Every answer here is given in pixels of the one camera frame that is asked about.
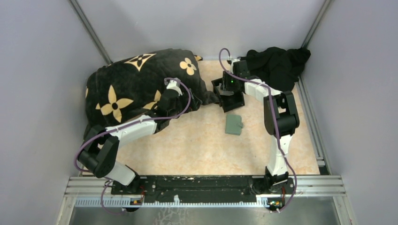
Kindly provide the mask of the green leather card holder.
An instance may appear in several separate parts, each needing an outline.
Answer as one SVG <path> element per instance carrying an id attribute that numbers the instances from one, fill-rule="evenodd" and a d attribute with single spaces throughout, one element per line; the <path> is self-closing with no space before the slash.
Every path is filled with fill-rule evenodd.
<path id="1" fill-rule="evenodd" d="M 242 117 L 235 114 L 227 114 L 225 133 L 229 135 L 241 135 L 244 125 Z"/>

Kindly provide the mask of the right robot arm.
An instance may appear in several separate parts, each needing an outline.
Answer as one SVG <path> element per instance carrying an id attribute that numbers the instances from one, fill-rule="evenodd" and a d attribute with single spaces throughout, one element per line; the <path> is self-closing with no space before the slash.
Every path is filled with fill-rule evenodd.
<path id="1" fill-rule="evenodd" d="M 263 103 L 264 126 L 271 136 L 270 159 L 261 188 L 277 193 L 289 180 L 287 155 L 290 142 L 300 121 L 294 95 L 269 87 L 260 78 L 251 76 L 247 63 L 228 59 L 229 69 L 223 73 L 221 92 L 231 95 L 244 93 Z"/>

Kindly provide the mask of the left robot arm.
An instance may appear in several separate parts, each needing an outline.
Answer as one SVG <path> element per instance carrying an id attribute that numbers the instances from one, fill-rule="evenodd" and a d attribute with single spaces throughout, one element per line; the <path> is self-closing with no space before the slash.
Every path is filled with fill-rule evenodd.
<path id="1" fill-rule="evenodd" d="M 116 160 L 118 150 L 141 137 L 156 134 L 169 125 L 170 120 L 184 113 L 196 111 L 202 101 L 177 78 L 165 78 L 166 89 L 149 111 L 136 119 L 111 127 L 92 127 L 74 158 L 82 172 L 97 178 L 116 181 L 129 194 L 140 190 L 139 174 Z"/>

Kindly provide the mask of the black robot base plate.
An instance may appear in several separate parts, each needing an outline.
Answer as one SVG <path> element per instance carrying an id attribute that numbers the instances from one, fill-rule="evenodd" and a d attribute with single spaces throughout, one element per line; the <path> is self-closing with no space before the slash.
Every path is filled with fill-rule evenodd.
<path id="1" fill-rule="evenodd" d="M 145 203 L 254 203 L 261 194 L 291 194 L 293 179 L 276 192 L 260 187 L 264 176 L 168 176 L 145 175 L 124 186 L 115 181 L 113 195 L 138 195 Z"/>

